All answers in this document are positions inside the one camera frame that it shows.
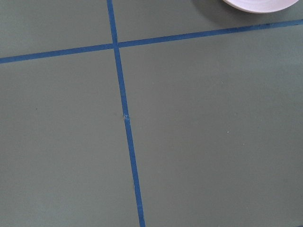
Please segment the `pink plate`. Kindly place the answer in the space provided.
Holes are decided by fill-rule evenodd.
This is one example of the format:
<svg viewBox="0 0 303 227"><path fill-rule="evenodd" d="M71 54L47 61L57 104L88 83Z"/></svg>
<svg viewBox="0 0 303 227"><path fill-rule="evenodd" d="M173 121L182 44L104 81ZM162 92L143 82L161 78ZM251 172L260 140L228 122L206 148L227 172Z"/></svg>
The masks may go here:
<svg viewBox="0 0 303 227"><path fill-rule="evenodd" d="M272 13L284 10L299 0L223 0L228 5L249 13Z"/></svg>

